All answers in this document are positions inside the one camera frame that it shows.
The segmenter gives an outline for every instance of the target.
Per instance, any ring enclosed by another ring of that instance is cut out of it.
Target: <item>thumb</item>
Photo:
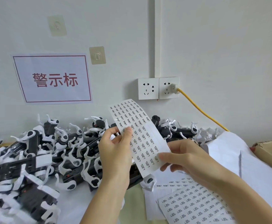
[[[121,139],[120,143],[129,145],[131,139],[132,139],[132,128],[127,127],[123,133],[123,138]]]
[[[185,154],[176,154],[170,152],[159,153],[159,158],[166,163],[185,165]]]

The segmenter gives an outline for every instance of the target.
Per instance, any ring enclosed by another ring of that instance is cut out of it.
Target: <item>chinese character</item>
[[[78,85],[77,80],[75,80],[77,79],[77,77],[69,77],[66,73],[64,73],[63,77],[65,78],[64,83],[66,83],[67,86],[68,86],[68,82],[70,82],[70,85],[72,86],[75,86],[75,82]]]
[[[49,74],[49,76],[60,76],[60,74]],[[56,87],[56,86],[58,86],[57,79],[62,79],[62,77],[52,77],[52,78],[49,78],[49,79],[54,79],[55,80],[54,87]]]
[[[47,87],[48,79],[46,78],[46,74],[34,73],[32,75],[33,75],[34,82],[36,82],[37,84],[37,87]]]

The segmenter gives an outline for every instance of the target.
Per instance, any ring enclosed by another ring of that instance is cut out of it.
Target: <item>forearm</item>
[[[272,223],[272,207],[240,177],[232,174],[220,184],[218,194],[230,207],[237,223]]]
[[[117,223],[125,192],[116,180],[102,180],[80,224]]]

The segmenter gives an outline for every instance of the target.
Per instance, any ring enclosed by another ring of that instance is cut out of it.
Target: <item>plug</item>
[[[178,87],[179,87],[178,84],[172,84],[172,86],[171,86],[171,91],[172,91],[173,93],[175,93],[175,94],[179,94],[180,92],[177,91]]]

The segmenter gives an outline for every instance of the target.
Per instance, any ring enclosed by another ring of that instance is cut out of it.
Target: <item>power cord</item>
[[[200,111],[203,115],[205,115],[205,116],[208,117],[210,120],[212,120],[214,123],[216,123],[217,125],[219,125],[219,126],[220,126],[221,128],[223,128],[225,131],[229,131],[227,128],[225,128],[225,127],[224,127],[223,125],[221,125],[219,122],[217,122],[216,120],[214,120],[211,116],[209,116],[207,113],[205,113],[203,110],[201,110],[201,108],[198,107],[198,105],[195,104],[194,101],[191,100],[191,98],[188,97],[188,95],[185,94],[185,93],[183,92],[183,90],[181,90],[181,89],[179,88],[179,86],[178,86],[177,84],[173,84],[173,90],[175,91],[175,94],[179,94],[179,93],[183,94],[183,95],[188,99],[188,101],[190,101],[190,103],[191,103],[194,107],[197,108],[198,111]]]

